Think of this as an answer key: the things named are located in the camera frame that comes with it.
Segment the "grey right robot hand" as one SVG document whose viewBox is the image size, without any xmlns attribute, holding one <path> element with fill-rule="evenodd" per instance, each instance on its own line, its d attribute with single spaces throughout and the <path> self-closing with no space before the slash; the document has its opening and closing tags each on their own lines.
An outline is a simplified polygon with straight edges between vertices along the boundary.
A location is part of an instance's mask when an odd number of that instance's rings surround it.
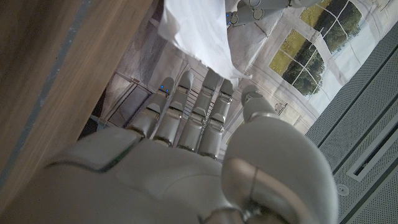
<svg viewBox="0 0 398 224">
<path fill-rule="evenodd" d="M 319 149 L 254 85 L 244 123 L 217 156 L 234 93 L 212 70 L 185 125 L 193 84 L 166 78 L 128 128 L 91 134 L 45 163 L 2 223 L 336 223 L 338 196 Z"/>
</svg>

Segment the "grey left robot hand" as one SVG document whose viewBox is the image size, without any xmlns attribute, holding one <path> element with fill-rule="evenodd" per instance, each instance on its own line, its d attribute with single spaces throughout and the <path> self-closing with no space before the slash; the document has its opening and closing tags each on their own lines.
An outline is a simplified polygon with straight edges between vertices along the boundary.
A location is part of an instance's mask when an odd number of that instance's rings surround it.
<svg viewBox="0 0 398 224">
<path fill-rule="evenodd" d="M 237 10 L 226 13 L 226 25 L 237 27 L 260 21 L 288 7 L 310 7 L 321 0 L 240 0 Z"/>
</svg>

